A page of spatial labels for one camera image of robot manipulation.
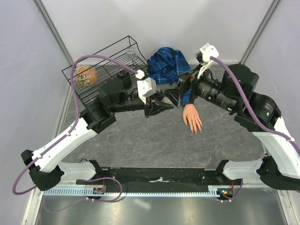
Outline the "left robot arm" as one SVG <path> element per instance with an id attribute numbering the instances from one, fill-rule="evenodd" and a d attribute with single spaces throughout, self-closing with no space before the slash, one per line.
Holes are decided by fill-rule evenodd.
<path id="1" fill-rule="evenodd" d="M 85 163 L 64 163 L 62 160 L 85 141 L 100 134 L 115 121 L 115 113 L 143 110 L 146 117 L 172 109 L 171 102 L 156 90 L 151 78 L 137 81 L 138 90 L 127 93 L 123 81 L 117 77 L 99 86 L 96 98 L 86 106 L 70 126 L 44 147 L 25 150 L 21 157 L 29 166 L 35 186 L 46 191 L 61 183 L 88 180 L 99 184 L 103 173 L 95 160 Z"/>

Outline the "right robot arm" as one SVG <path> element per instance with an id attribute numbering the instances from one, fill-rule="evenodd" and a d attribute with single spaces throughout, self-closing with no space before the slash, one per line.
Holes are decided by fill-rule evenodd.
<path id="1" fill-rule="evenodd" d="M 275 101 L 255 92 L 258 79 L 258 74 L 240 64 L 228 66 L 221 80 L 214 79 L 210 70 L 197 67 L 181 74 L 165 94 L 174 105 L 202 98 L 226 110 L 266 149 L 266 156 L 257 161 L 223 160 L 215 172 L 217 183 L 260 179 L 277 190 L 299 191 L 300 149 L 290 136 Z"/>

